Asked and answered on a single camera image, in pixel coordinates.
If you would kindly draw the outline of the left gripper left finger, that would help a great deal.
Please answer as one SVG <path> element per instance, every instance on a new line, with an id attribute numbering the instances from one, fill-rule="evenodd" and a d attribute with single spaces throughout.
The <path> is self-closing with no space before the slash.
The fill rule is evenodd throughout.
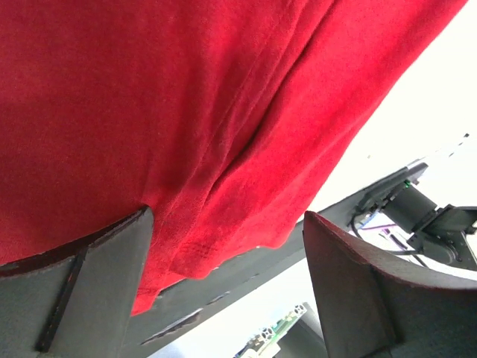
<path id="1" fill-rule="evenodd" d="M 149 207 L 1 266 L 2 357 L 118 357 L 151 243 Z"/>

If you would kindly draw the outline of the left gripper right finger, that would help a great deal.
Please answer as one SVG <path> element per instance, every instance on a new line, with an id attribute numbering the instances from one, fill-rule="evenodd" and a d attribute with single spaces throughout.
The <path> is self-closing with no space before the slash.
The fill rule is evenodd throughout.
<path id="1" fill-rule="evenodd" d="M 474 357 L 476 282 L 395 257 L 307 212 L 303 241 L 330 357 Z"/>

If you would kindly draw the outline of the dark red t-shirt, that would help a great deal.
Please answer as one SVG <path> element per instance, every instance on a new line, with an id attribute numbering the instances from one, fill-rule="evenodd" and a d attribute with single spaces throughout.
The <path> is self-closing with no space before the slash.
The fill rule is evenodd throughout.
<path id="1" fill-rule="evenodd" d="M 1 262 L 140 207 L 133 313 L 277 248 L 462 1 L 3 1 Z"/>

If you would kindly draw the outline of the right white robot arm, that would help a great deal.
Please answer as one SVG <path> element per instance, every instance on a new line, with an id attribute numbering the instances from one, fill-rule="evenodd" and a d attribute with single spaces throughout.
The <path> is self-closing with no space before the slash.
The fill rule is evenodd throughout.
<path id="1" fill-rule="evenodd" d="M 467 237 L 476 233 L 476 208 L 439 207 L 416 188 L 427 170 L 425 163 L 405 167 L 363 189 L 363 197 L 350 212 L 347 227 L 360 237 L 359 219 L 375 213 L 387 216 L 395 226 L 410 235 L 406 243 L 389 233 L 399 249 L 394 256 L 424 256 L 440 264 L 469 271 L 476 270 L 476 256 Z"/>

